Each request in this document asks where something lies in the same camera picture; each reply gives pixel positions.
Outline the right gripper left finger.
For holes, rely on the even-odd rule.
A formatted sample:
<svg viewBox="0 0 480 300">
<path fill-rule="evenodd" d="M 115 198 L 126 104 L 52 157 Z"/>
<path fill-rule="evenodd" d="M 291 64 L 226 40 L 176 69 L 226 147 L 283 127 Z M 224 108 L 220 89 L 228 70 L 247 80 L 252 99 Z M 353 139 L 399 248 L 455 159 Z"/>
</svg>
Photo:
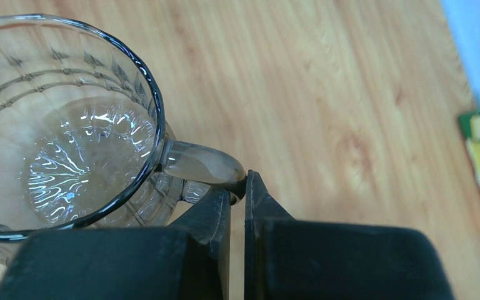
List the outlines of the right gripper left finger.
<svg viewBox="0 0 480 300">
<path fill-rule="evenodd" d="M 0 299 L 227 299 L 229 202 L 212 188 L 168 226 L 39 233 L 7 267 Z"/>
</svg>

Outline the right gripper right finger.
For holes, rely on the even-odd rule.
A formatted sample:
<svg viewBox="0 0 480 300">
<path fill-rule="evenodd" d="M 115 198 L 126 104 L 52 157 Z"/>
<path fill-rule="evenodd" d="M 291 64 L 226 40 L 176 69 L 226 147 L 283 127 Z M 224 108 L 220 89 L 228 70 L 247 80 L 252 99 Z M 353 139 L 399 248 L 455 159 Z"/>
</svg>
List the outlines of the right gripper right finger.
<svg viewBox="0 0 480 300">
<path fill-rule="evenodd" d="M 245 299 L 453 299 L 430 240 L 405 227 L 293 218 L 246 183 Z"/>
</svg>

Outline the clear glass coffee server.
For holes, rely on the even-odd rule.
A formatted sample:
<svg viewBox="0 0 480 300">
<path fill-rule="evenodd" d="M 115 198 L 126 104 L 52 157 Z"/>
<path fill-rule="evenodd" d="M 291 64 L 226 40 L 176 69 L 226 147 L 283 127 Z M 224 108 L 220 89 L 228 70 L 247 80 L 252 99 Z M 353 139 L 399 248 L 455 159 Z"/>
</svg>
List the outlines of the clear glass coffee server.
<svg viewBox="0 0 480 300">
<path fill-rule="evenodd" d="M 212 187 L 245 194 L 232 156 L 179 141 L 123 42 L 48 14 L 0 16 L 0 264 L 37 231 L 163 226 Z"/>
</svg>

